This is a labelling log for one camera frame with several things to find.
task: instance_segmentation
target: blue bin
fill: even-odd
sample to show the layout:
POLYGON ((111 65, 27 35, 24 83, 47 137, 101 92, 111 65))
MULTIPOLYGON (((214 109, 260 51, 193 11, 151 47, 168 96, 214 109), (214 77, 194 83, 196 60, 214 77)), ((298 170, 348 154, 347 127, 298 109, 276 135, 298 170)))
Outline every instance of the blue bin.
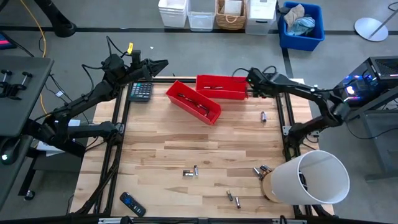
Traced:
POLYGON ((315 20, 315 27, 312 30, 313 37, 302 37, 287 35, 287 24, 284 20, 284 15, 279 18, 279 39, 280 47, 297 50, 313 51, 319 42, 325 40, 325 32, 323 30, 322 10, 320 6, 314 4, 305 4, 299 2, 285 2, 284 7, 293 8, 301 4, 305 9, 305 14, 311 15, 315 20))

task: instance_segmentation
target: remote control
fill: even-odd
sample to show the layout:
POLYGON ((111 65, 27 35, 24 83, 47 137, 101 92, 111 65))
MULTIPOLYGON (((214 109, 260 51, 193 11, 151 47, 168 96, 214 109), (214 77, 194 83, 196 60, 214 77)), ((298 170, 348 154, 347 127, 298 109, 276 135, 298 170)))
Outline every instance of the remote control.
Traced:
POLYGON ((147 102, 152 93, 152 83, 133 83, 130 93, 130 101, 147 102))
POLYGON ((143 217, 146 213, 146 209, 136 201, 129 193, 124 192, 120 195, 120 201, 123 202, 127 207, 129 207, 138 217, 143 217))

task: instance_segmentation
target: yellow cable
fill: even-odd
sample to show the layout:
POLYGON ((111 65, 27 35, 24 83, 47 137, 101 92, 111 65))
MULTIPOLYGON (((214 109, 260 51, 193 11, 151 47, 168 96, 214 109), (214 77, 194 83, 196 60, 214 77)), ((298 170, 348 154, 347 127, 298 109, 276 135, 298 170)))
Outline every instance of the yellow cable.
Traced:
MULTIPOLYGON (((33 18, 33 20, 35 21, 37 27, 38 27, 39 30, 40 30, 40 33, 42 34, 43 43, 44 43, 44 50, 43 50, 43 55, 42 55, 42 57, 45 57, 45 53, 47 52, 47 41, 45 40, 45 36, 44 36, 43 30, 42 30, 42 28, 41 28, 39 22, 37 22, 36 17, 33 15, 33 13, 30 11, 30 9, 26 6, 24 0, 20 0, 20 1, 21 1, 22 5, 24 5, 26 11, 27 11, 27 12, 30 14, 30 16, 33 18)), ((44 114, 47 114, 47 111, 45 110, 45 107, 44 107, 44 104, 43 104, 43 96, 42 96, 42 94, 40 94, 40 104, 42 105, 42 109, 43 109, 44 114)))

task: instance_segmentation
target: wooden table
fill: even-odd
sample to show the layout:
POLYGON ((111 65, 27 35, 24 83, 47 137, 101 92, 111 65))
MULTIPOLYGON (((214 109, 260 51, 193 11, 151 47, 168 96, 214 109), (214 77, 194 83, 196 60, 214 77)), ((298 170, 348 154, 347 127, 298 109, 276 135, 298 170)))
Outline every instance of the wooden table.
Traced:
MULTIPOLYGON (((155 83, 150 102, 130 105, 111 215, 135 216, 119 201, 123 192, 129 192, 145 206, 146 217, 293 218, 291 205, 263 197, 252 170, 285 162, 275 99, 214 99, 222 113, 214 126, 208 126, 170 102, 165 95, 170 85, 155 83), (261 111, 268 114, 265 125, 261 111), (182 171, 194 165, 199 176, 182 177, 182 171), (228 200, 227 190, 239 197, 241 209, 228 200)), ((291 101, 296 122, 312 118, 307 100, 291 96, 291 101)), ((113 108, 114 101, 100 103, 94 123, 110 120, 113 108)), ((71 212, 98 185, 104 150, 102 145, 86 153, 71 212)), ((107 195, 106 188, 103 202, 107 195)), ((332 206, 325 209, 333 213, 332 206)))

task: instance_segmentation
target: red plastic tray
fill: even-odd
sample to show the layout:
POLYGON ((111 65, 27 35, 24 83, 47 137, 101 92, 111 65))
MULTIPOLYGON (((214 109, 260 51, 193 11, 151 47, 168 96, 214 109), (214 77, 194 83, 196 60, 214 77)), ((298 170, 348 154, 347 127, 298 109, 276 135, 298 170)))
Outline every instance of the red plastic tray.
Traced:
POLYGON ((208 125, 213 125, 221 114, 221 106, 218 103, 192 90, 182 82, 175 81, 169 90, 167 90, 166 95, 170 98, 172 103, 188 111, 208 125), (178 94, 183 94, 196 104, 201 104, 206 107, 209 110, 208 115, 205 116, 206 111, 204 109, 198 108, 196 104, 186 100, 184 97, 178 96, 178 94))
POLYGON ((209 98, 244 100, 248 97, 246 77, 228 77, 219 75, 198 75, 197 92, 209 98))

